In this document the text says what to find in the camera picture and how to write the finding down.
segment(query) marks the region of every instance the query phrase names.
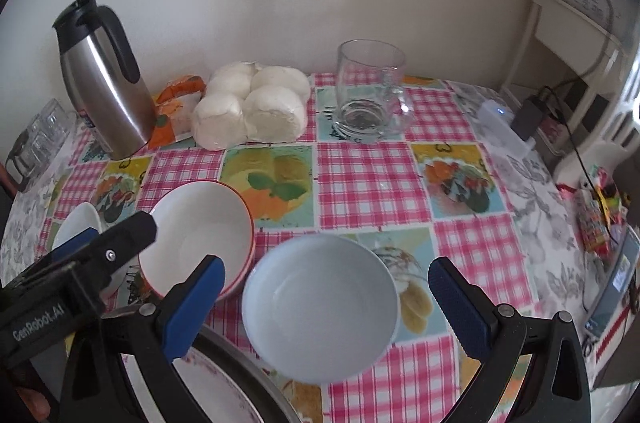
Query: white plate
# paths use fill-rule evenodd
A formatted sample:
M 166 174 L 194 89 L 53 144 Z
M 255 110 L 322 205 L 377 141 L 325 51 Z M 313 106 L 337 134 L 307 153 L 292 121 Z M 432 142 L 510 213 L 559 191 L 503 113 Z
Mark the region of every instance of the white plate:
M 284 376 L 332 383 L 382 356 L 399 299 L 383 262 L 336 235 L 305 235 L 270 250 L 249 274 L 242 321 L 256 352 Z
M 69 212 L 69 215 L 60 225 L 58 233 L 56 233 L 56 236 L 53 238 L 52 249 L 62 246 L 66 241 L 73 239 L 78 233 L 85 231 L 87 228 L 96 229 L 98 233 L 103 232 L 100 216 L 95 207 L 91 203 L 80 203 Z M 127 274 L 127 268 L 128 266 L 124 265 L 111 275 L 109 285 L 100 291 L 102 300 L 107 300 L 107 298 L 118 290 Z
M 219 299 L 242 283 L 254 259 L 254 222 L 242 197 L 217 181 L 194 181 L 164 196 L 151 210 L 156 242 L 140 253 L 140 270 L 161 297 L 183 282 L 206 255 L 225 264 Z
M 164 418 L 142 377 L 133 356 L 123 355 L 136 398 L 149 423 L 162 423 Z M 216 423 L 264 423 L 254 404 L 213 361 L 196 349 L 184 358 L 174 359 L 174 367 L 196 402 Z

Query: table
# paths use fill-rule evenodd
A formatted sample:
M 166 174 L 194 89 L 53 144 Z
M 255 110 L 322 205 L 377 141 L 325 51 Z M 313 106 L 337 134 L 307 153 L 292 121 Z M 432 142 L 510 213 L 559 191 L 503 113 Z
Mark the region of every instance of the table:
M 50 250 L 60 223 L 81 202 L 92 202 L 103 222 L 113 225 L 136 209 L 148 212 L 168 191 L 196 179 L 220 179 L 247 200 L 257 226 L 256 260 L 290 237 L 318 231 L 352 237 L 376 252 L 395 251 L 424 279 L 395 276 L 402 291 L 398 338 L 370 370 L 343 383 L 303 385 L 259 362 L 242 327 L 239 295 L 216 305 L 207 318 L 258 359 L 301 416 L 314 423 L 437 422 L 451 409 L 478 364 L 464 355 L 432 299 L 424 306 L 428 316 L 412 309 L 415 288 L 429 295 L 426 271 L 439 255 L 447 255 L 494 303 L 541 317 L 565 309 L 584 320 L 582 253 L 551 176 L 534 152 L 522 160 L 510 157 L 477 120 L 483 100 L 501 102 L 497 93 L 405 77 L 414 124 L 404 136 L 358 145 L 332 130 L 334 76 L 315 74 L 312 82 L 308 128 L 295 143 L 209 152 L 189 139 L 113 162 L 78 126 L 46 175 L 16 198 L 0 249 L 2 282 Z M 260 196 L 247 176 L 267 170 L 305 192 L 288 202 Z M 146 293 L 133 264 L 110 307 Z M 527 360 L 521 362 L 496 421 L 504 419 L 519 389 Z M 592 378 L 596 367 L 593 357 Z

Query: white plastic container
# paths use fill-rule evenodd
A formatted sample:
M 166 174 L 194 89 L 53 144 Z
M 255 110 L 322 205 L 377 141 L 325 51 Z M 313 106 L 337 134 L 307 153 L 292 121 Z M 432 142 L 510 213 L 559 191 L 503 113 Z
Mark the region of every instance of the white plastic container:
M 504 148 L 516 159 L 524 158 L 535 146 L 533 137 L 526 142 L 511 130 L 514 114 L 495 100 L 487 100 L 478 109 L 478 120 L 504 143 Z

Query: power adapter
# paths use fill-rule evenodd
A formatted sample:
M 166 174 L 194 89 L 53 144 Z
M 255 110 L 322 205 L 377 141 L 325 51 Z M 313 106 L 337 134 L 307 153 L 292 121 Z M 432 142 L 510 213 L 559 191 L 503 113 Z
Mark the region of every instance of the power adapter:
M 478 121 L 487 133 L 491 132 L 498 146 L 504 147 L 514 158 L 524 158 L 534 148 L 536 140 L 524 141 L 511 129 L 514 114 L 495 100 L 487 100 L 478 109 Z
M 522 107 L 511 120 L 511 130 L 526 142 L 538 130 L 547 114 L 549 109 L 546 103 L 540 97 L 530 95 L 523 101 Z

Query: pink checkered tablecloth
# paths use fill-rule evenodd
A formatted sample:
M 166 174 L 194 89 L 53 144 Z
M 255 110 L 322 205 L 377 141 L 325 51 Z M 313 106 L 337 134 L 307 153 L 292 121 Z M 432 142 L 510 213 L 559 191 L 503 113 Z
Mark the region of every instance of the pink checkered tablecloth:
M 308 167 L 308 194 L 284 215 L 256 219 L 256 261 L 291 237 L 336 231 L 366 246 L 381 244 L 412 253 L 424 272 L 431 260 L 446 255 L 494 302 L 531 309 L 535 298 L 513 225 L 513 207 L 452 89 L 438 81 L 414 82 L 408 89 L 416 119 L 404 136 L 358 145 L 340 139 L 327 118 L 325 98 L 334 76 L 317 74 L 314 84 L 308 129 L 295 143 L 209 152 L 186 141 L 110 162 L 83 131 L 52 197 L 36 256 L 50 249 L 57 228 L 75 206 L 93 201 L 104 207 L 109 187 L 132 191 L 127 195 L 130 204 L 117 203 L 121 216 L 136 209 L 148 212 L 166 193 L 193 180 L 238 183 L 242 154 L 258 151 L 253 154 L 294 159 Z M 111 198 L 109 205 L 114 204 Z M 124 300 L 121 294 L 117 304 L 137 299 L 131 284 Z M 255 355 L 242 327 L 239 298 L 217 304 L 207 324 Z M 360 376 L 313 387 L 293 383 L 293 394 L 287 387 L 292 404 L 314 423 L 441 421 L 460 395 L 465 357 L 435 302 L 427 321 L 416 325 L 403 319 L 388 353 Z M 270 372 L 273 375 L 277 382 L 277 374 Z M 301 403 L 303 392 L 306 401 Z

